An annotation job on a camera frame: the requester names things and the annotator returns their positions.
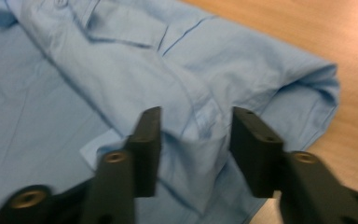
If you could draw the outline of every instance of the shirt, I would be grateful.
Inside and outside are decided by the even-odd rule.
[[[0,15],[0,202],[90,177],[78,150],[92,165],[96,146],[161,106],[158,193],[137,199],[138,223],[248,222],[264,200],[227,151],[231,107],[261,116],[286,151],[337,110],[333,63],[181,2],[0,0]]]

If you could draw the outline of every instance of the wrinkled fabric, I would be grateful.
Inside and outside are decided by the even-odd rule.
[[[80,155],[95,168],[98,147],[161,106],[158,193],[137,199],[138,222],[247,222],[264,200],[227,151],[231,107],[260,115],[287,151],[337,109],[334,64],[180,2],[1,0],[0,13],[20,24],[0,22],[0,203],[90,177]]]

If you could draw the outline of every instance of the table surface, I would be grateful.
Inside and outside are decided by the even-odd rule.
[[[316,154],[345,186],[358,190],[358,0],[185,0],[338,64],[341,99]],[[253,224],[282,223],[268,200]]]

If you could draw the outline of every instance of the screw hole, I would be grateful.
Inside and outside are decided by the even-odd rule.
[[[126,155],[122,152],[112,152],[105,156],[106,162],[118,162],[118,161],[124,161],[126,159]]]
[[[304,163],[315,163],[316,158],[310,154],[304,153],[304,152],[298,152],[295,154],[295,158],[298,161],[304,162]]]
[[[32,207],[41,203],[46,197],[47,194],[44,191],[31,190],[15,197],[11,202],[11,207],[16,209]]]

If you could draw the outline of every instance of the shirt button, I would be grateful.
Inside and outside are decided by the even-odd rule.
[[[54,1],[54,6],[57,8],[66,7],[66,5],[68,5],[68,0],[55,0]]]

